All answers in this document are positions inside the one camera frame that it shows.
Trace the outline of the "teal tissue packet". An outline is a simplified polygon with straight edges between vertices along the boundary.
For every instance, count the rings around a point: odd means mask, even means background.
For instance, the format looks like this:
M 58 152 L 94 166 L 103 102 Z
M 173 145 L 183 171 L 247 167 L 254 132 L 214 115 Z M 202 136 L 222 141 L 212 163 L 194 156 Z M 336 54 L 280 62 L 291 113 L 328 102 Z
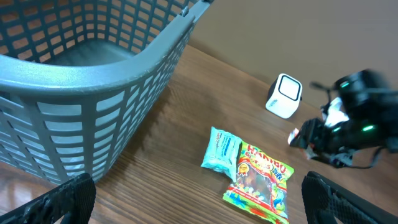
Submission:
M 211 128 L 210 140 L 202 167 L 226 174 L 236 182 L 237 158 L 241 138 L 221 129 Z

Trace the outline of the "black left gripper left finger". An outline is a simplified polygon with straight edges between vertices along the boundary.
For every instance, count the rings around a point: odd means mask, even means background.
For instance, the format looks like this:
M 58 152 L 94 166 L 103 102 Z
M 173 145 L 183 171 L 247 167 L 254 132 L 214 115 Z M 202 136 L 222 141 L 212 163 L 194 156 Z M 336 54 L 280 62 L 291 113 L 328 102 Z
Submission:
M 80 174 L 30 202 L 1 215 L 1 223 L 86 224 L 94 208 L 96 187 L 88 173 Z

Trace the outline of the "small red white box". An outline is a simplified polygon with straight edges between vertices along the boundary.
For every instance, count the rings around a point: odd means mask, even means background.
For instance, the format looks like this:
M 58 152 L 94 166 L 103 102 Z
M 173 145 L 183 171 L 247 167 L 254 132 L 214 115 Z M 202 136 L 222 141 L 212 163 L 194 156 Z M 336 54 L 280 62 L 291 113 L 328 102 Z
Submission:
M 287 142 L 289 146 L 299 148 L 306 159 L 313 159 L 317 156 L 297 128 L 289 134 Z

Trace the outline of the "Haribo gummy candy bag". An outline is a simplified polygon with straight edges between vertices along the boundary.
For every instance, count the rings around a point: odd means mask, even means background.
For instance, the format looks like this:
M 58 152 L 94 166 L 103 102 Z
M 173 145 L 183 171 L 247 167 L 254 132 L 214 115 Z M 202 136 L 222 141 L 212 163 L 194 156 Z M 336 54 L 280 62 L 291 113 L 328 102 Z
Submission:
M 294 168 L 243 142 L 237 163 L 236 182 L 223 200 L 271 223 L 289 224 L 287 180 Z

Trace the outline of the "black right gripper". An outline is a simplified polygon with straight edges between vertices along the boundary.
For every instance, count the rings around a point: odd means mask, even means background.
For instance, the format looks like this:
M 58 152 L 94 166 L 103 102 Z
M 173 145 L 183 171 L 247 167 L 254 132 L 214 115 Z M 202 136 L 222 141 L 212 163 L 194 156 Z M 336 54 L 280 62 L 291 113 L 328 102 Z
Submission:
M 312 160 L 330 165 L 334 168 L 344 168 L 353 166 L 354 150 L 348 149 L 343 152 L 339 148 L 332 149 L 330 128 L 324 125 L 319 118 L 313 118 L 303 123 L 300 134 L 307 143 L 313 148 L 317 155 Z

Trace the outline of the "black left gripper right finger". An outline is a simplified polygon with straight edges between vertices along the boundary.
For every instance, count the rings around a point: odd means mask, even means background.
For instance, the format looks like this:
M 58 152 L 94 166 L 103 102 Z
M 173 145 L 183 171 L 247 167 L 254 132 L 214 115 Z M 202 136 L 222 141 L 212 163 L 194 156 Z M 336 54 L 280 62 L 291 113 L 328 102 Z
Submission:
M 314 171 L 303 179 L 302 198 L 308 224 L 397 223 L 395 215 Z

